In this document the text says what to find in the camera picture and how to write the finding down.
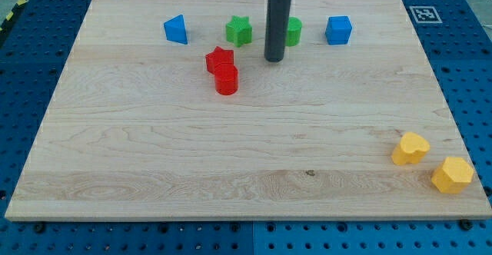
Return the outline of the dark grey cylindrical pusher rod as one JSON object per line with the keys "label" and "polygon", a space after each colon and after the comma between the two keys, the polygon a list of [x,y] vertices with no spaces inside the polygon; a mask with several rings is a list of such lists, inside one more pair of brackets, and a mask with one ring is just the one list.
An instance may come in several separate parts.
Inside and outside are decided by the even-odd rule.
{"label": "dark grey cylindrical pusher rod", "polygon": [[264,58],[279,62],[284,58],[291,0],[267,0]]}

